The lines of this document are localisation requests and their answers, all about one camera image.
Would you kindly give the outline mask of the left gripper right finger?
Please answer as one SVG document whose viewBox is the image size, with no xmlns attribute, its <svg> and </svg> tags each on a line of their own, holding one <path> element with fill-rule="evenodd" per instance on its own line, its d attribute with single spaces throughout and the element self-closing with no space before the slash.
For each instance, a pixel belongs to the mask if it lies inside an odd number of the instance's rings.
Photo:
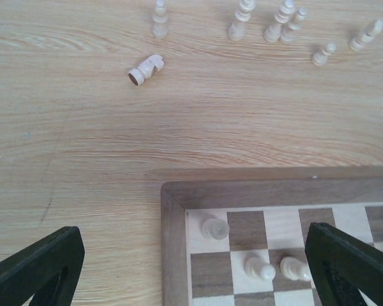
<svg viewBox="0 0 383 306">
<path fill-rule="evenodd" d="M 325 222 L 310 224 L 305 254 L 323 305 L 383 305 L 383 252 Z"/>
</svg>

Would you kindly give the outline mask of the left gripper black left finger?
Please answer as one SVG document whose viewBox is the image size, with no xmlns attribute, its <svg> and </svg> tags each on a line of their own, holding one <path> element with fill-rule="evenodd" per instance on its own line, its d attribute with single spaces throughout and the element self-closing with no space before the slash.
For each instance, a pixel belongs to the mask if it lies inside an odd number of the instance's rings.
<svg viewBox="0 0 383 306">
<path fill-rule="evenodd" d="M 0 305 L 70 305 L 85 255 L 80 230 L 65 226 L 0 262 Z"/>
</svg>

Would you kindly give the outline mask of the white rook board corner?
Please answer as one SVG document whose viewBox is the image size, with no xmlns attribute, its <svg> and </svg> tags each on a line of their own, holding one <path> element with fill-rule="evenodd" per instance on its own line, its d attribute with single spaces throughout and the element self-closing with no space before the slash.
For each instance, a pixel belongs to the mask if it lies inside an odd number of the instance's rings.
<svg viewBox="0 0 383 306">
<path fill-rule="evenodd" d="M 202 235 L 207 239 L 223 240 L 229 235 L 229 231 L 229 224 L 221 219 L 210 218 L 202 225 Z"/>
</svg>

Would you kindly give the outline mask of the white chess piece tall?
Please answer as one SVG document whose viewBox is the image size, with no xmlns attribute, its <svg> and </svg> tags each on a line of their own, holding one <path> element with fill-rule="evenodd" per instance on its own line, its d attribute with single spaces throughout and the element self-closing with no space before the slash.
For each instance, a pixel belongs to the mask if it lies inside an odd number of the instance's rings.
<svg viewBox="0 0 383 306">
<path fill-rule="evenodd" d="M 245 35 L 245 25 L 255 9 L 256 0 L 239 0 L 239 8 L 234 14 L 234 21 L 228 28 L 227 35 L 232 41 L 239 41 Z"/>
</svg>

